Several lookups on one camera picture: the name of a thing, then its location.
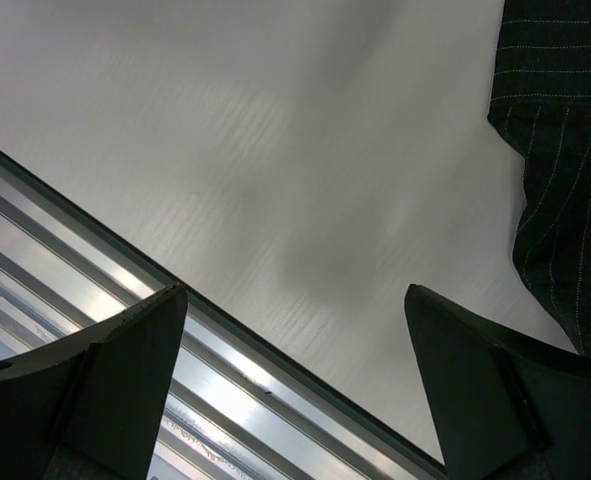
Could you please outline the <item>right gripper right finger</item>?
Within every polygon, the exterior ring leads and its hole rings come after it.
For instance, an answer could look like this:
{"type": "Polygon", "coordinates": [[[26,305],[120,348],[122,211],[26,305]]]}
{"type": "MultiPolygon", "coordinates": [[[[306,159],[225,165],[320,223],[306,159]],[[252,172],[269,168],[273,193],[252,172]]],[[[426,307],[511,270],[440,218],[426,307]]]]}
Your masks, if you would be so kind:
{"type": "Polygon", "coordinates": [[[591,359],[408,288],[404,311],[451,479],[591,479],[591,359]]]}

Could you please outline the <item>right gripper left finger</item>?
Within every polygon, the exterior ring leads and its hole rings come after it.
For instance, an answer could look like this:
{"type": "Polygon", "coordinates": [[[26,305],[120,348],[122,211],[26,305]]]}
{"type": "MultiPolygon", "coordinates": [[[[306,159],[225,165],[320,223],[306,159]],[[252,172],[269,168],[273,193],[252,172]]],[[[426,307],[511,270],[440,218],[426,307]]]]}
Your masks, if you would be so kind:
{"type": "Polygon", "coordinates": [[[0,360],[0,479],[144,479],[188,308],[174,284],[0,360]]]}

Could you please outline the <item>dark striped shirt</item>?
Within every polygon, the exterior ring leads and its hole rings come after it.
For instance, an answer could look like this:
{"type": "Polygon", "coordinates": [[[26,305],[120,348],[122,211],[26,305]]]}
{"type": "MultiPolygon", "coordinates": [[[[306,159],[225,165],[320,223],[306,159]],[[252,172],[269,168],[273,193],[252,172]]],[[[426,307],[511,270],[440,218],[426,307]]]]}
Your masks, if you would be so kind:
{"type": "Polygon", "coordinates": [[[591,1],[505,3],[488,119],[525,162],[516,271],[591,358],[591,1]]]}

